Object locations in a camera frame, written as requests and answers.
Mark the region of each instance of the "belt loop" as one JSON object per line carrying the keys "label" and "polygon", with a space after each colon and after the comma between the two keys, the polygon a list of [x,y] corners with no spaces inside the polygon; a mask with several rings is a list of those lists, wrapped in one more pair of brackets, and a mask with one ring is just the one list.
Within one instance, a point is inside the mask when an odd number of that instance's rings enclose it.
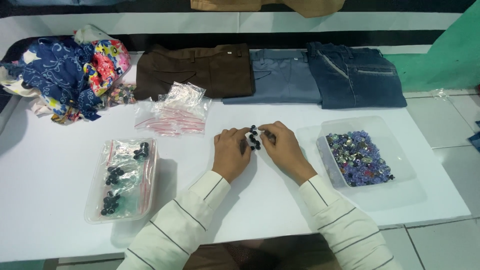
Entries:
{"label": "belt loop", "polygon": [[195,63],[195,51],[190,51],[190,63]]}
{"label": "belt loop", "polygon": [[342,45],[342,46],[343,46],[343,47],[345,48],[345,50],[348,52],[348,57],[349,57],[350,59],[353,59],[353,55],[352,55],[352,52],[350,51],[350,49],[347,48],[347,46],[345,46],[345,45]]}
{"label": "belt loop", "polygon": [[258,57],[260,58],[260,64],[265,64],[265,61],[264,61],[264,50],[260,50],[258,51]]}
{"label": "belt loop", "polygon": [[304,61],[305,63],[308,63],[308,56],[307,56],[307,53],[306,53],[306,52],[304,52],[304,51],[302,51],[301,53],[302,53],[302,55],[303,55],[303,61]]}

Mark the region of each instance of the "blue patterned fabric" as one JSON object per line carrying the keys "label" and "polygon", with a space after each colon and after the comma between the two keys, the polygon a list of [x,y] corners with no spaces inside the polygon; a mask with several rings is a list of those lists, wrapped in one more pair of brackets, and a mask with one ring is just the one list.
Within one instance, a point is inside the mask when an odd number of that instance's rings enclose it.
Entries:
{"label": "blue patterned fabric", "polygon": [[25,65],[24,81],[37,87],[43,96],[78,109],[88,120],[96,120],[100,116],[95,105],[101,100],[93,93],[83,71],[93,50],[92,44],[78,45],[73,38],[39,38],[21,60]]}
{"label": "blue patterned fabric", "polygon": [[477,134],[473,135],[472,137],[468,138],[469,141],[472,143],[473,146],[480,152],[480,132]]}

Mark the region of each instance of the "blue jeans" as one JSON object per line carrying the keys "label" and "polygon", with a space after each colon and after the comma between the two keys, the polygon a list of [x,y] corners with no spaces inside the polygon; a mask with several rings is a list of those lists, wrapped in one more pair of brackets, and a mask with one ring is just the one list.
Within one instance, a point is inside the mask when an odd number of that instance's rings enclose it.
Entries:
{"label": "blue jeans", "polygon": [[263,49],[251,52],[250,61],[255,77],[255,93],[250,97],[224,98],[224,104],[321,101],[304,51]]}
{"label": "blue jeans", "polygon": [[376,49],[307,43],[322,109],[406,107],[395,66]]}

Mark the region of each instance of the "pocket flap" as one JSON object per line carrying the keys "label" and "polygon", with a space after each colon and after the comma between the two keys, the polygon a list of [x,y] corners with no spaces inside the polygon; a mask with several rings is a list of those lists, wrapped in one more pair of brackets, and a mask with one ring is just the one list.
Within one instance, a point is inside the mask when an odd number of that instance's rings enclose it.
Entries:
{"label": "pocket flap", "polygon": [[263,78],[267,75],[269,75],[270,73],[272,73],[270,70],[265,70],[265,71],[253,71],[253,76],[255,78],[255,80],[258,80],[260,78]]}
{"label": "pocket flap", "polygon": [[154,70],[150,74],[152,74],[158,80],[172,85],[173,82],[177,82],[177,83],[187,82],[187,80],[195,76],[197,72],[196,71],[168,72],[168,71]]}

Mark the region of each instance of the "white table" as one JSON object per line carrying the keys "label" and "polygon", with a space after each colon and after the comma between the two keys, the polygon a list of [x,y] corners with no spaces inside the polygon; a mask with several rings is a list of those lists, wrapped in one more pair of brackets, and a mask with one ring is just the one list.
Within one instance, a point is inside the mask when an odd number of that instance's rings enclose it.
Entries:
{"label": "white table", "polygon": [[[127,74],[134,77],[135,68]],[[102,144],[114,138],[151,136],[133,128],[133,106],[117,106],[94,122],[68,126],[37,118],[22,99],[0,135],[0,261],[123,252],[143,223],[175,194],[197,180],[213,161],[213,136],[224,128],[282,121],[296,131],[314,168],[325,175],[304,128],[323,121],[380,115],[417,172],[424,195],[392,209],[362,207],[380,226],[470,215],[455,186],[406,109],[322,110],[316,105],[227,105],[215,102],[202,137],[158,137],[157,200],[140,221],[90,225],[84,207]],[[409,196],[408,192],[399,196]],[[315,232],[298,187],[255,151],[208,230],[206,243]]]}

